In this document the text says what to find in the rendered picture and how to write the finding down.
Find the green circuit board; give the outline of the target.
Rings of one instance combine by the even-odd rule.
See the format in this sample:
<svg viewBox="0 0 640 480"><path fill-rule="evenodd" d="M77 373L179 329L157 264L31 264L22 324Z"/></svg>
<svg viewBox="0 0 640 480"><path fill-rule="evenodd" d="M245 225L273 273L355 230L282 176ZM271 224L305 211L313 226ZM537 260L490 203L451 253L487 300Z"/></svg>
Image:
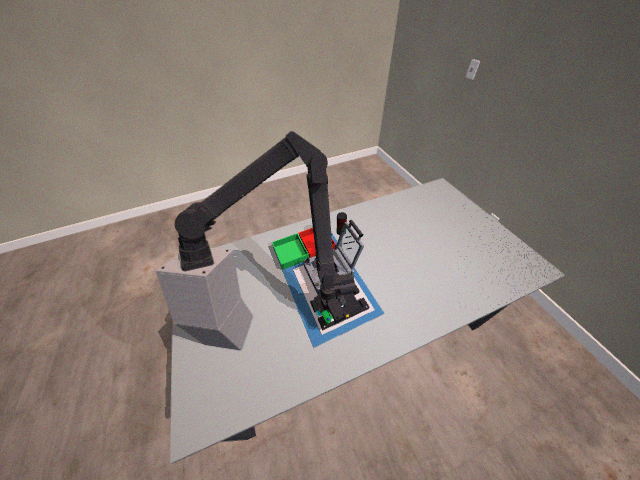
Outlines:
<svg viewBox="0 0 640 480"><path fill-rule="evenodd" d="M326 311L323 311L323 312L322 312L322 316L324 317L326 324L328 324L328 323L330 323L330 322L334 321L334 319L333 319L333 317L332 317L332 314L330 313L329 309L328 309L328 310L326 310ZM328 323L327 323L327 322L328 322Z"/></svg>

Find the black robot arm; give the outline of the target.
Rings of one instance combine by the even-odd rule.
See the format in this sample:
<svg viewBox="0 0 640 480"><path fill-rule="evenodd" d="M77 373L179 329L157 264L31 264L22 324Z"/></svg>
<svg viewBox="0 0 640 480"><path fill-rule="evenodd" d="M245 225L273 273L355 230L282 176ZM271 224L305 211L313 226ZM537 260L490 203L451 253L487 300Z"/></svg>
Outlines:
<svg viewBox="0 0 640 480"><path fill-rule="evenodd" d="M321 296L326 300L335 297L331 301L321 297L321 304L325 311L329 309L335 324L339 324L347 316L339 294L354 293L356 286L352 274L339 275L335 271L326 174L328 160L318 148L293 131L202 202L191 204L178 215L174 225L179 234L181 268L189 271L213 265L205 237L205 231L216 223L213 220L299 156L308 169L306 176Z"/></svg>

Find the red bin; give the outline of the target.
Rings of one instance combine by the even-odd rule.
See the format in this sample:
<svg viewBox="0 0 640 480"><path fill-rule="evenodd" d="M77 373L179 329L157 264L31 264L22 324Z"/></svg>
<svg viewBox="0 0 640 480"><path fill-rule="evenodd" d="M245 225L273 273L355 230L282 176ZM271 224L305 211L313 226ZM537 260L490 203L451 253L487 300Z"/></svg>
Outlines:
<svg viewBox="0 0 640 480"><path fill-rule="evenodd" d="M309 254L309 257L311 258L316 256L313 228L299 232L299 237L302 240ZM332 249L335 249L335 242L333 241L333 239L332 239Z"/></svg>

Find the green open-top bin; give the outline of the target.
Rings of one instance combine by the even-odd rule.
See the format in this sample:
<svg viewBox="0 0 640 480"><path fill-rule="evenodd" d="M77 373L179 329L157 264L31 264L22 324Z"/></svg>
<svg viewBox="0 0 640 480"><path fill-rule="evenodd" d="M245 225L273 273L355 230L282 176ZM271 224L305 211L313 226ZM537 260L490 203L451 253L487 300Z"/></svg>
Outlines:
<svg viewBox="0 0 640 480"><path fill-rule="evenodd" d="M298 233L272 242L282 269L302 263L309 254Z"/></svg>

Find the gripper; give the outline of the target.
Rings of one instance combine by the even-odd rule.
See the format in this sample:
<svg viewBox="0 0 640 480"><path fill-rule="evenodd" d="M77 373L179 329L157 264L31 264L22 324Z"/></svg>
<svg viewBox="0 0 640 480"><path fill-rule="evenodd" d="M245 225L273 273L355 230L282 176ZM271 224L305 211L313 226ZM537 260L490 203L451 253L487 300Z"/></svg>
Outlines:
<svg viewBox="0 0 640 480"><path fill-rule="evenodd" d="M337 291L337 290L336 290L336 291ZM338 293L338 291L337 291L337 293ZM338 294L339 294L339 293L338 293ZM346 304L346 300L345 300L345 298L343 297L343 295L340 295L340 294L339 294L339 296L340 296L340 304L341 304L341 306L342 306L342 305L344 305L344 304ZM322 306L322 304L321 304L321 297L322 297L321 295L316 296L316 297L314 297L314 300L312 300L312 301L311 301L311 302L312 302L312 305L313 305L313 307L314 307L314 309L315 309L315 312L316 312L317 316L322 315L322 311L325 311L325 310L324 310L324 308L323 308L323 306ZM322 297L322 298L323 298L323 297ZM335 298L335 297L334 297L334 298ZM333 299L334 299L334 298L333 298ZM323 299L324 299L324 298L323 298ZM331 299L331 300L333 300L333 299ZM324 300L326 300L326 299L324 299ZM331 300L326 300L326 301L331 301ZM318 306L318 307L317 307L317 306Z"/></svg>

